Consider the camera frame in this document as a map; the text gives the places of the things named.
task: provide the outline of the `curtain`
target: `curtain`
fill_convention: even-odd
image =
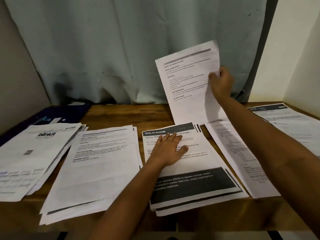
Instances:
[[[51,103],[166,103],[155,60],[216,40],[238,94],[267,0],[5,0]]]

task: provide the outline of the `bar code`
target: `bar code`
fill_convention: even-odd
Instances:
[[[31,152],[33,152],[33,150],[27,150],[24,155],[30,155]]]

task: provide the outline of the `white wall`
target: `white wall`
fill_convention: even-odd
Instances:
[[[22,38],[0,0],[0,133],[50,102]]]
[[[249,102],[283,101],[320,11],[320,0],[279,0]]]
[[[320,117],[320,14],[311,30],[283,101]]]

